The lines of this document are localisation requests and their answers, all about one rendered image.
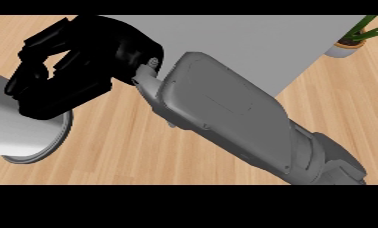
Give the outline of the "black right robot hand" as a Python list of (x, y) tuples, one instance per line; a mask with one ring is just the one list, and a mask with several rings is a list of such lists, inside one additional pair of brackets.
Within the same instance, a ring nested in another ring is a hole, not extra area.
[(131, 82), (140, 66), (161, 68), (162, 46), (125, 22), (97, 15), (62, 19), (23, 41), (4, 87), (19, 113), (49, 120)]

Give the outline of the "green plant in white pot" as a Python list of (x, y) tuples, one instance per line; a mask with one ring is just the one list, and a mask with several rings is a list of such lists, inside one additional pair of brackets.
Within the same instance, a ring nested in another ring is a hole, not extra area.
[(359, 23), (353, 26), (339, 40), (326, 50), (325, 55), (332, 58), (348, 57), (365, 45), (366, 40), (378, 36), (378, 27), (367, 30), (366, 26), (376, 18), (376, 15), (366, 15)]

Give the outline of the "large flat grey panel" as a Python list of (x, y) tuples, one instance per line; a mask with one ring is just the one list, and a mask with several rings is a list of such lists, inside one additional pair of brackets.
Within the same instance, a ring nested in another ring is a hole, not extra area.
[(116, 15), (164, 48), (159, 77), (202, 52), (276, 96), (362, 20), (359, 15)]

